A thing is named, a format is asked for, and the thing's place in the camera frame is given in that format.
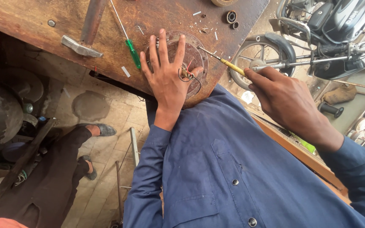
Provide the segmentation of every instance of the shirt pocket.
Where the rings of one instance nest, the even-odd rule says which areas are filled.
[[[164,228],[218,213],[208,170],[203,152],[180,159],[164,190]]]

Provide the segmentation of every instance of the wooden table surface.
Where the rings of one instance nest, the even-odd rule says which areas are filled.
[[[217,51],[225,59],[236,54],[268,4],[268,0],[239,0],[228,7],[217,7],[210,0],[113,2],[129,39],[133,40],[138,52],[146,48],[151,34],[158,35],[159,30],[164,28],[166,31],[182,30],[193,34],[206,49]],[[140,70],[135,67],[124,43],[126,38],[109,1],[93,44],[93,48],[104,53],[102,58],[80,56],[61,44],[63,35],[75,39],[80,37],[88,4],[88,0],[0,0],[0,31],[91,70],[96,66],[99,73],[152,94]],[[225,16],[229,10],[235,10],[238,14],[240,26],[236,30],[226,23]],[[54,27],[48,25],[50,19],[56,22]],[[208,33],[200,33],[203,28],[209,28]],[[124,74],[121,69],[123,66],[131,77]],[[200,92],[188,99],[185,105],[193,106],[209,96],[225,70],[225,65],[215,58],[209,58],[206,82]]]

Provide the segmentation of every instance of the shirt sleeve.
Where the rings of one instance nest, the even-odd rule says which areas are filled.
[[[345,137],[337,152],[319,155],[348,188],[351,206],[365,217],[365,148]]]
[[[124,205],[123,227],[160,228],[163,226],[161,208],[161,179],[164,153],[171,132],[155,125],[140,152],[139,164],[133,172],[132,188]]]

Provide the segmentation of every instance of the hammer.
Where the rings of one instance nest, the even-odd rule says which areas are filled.
[[[104,53],[94,49],[92,45],[94,44],[95,36],[97,35],[99,23],[101,22],[102,13],[105,9],[105,4],[107,0],[90,0],[88,5],[87,14],[84,19],[84,25],[81,31],[80,40],[77,41],[68,35],[64,35],[61,38],[61,44],[69,47],[77,54],[82,56],[90,57],[102,57]]]

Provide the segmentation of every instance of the shirt button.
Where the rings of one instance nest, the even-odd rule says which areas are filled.
[[[254,218],[249,218],[249,226],[255,227],[257,225],[257,221]]]

